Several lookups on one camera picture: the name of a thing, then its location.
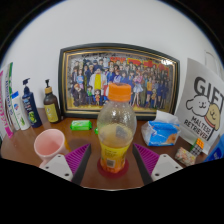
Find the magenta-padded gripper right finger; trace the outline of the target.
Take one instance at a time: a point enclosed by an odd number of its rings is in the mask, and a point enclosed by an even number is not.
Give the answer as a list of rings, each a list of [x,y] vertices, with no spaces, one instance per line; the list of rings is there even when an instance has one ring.
[[[168,154],[159,155],[139,144],[133,144],[132,152],[145,185],[182,169]]]

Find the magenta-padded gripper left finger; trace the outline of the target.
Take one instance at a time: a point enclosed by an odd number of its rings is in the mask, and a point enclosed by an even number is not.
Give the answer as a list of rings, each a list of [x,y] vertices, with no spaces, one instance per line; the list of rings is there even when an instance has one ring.
[[[43,162],[40,168],[80,185],[91,155],[91,145],[81,146],[67,155],[57,154],[49,162]]]

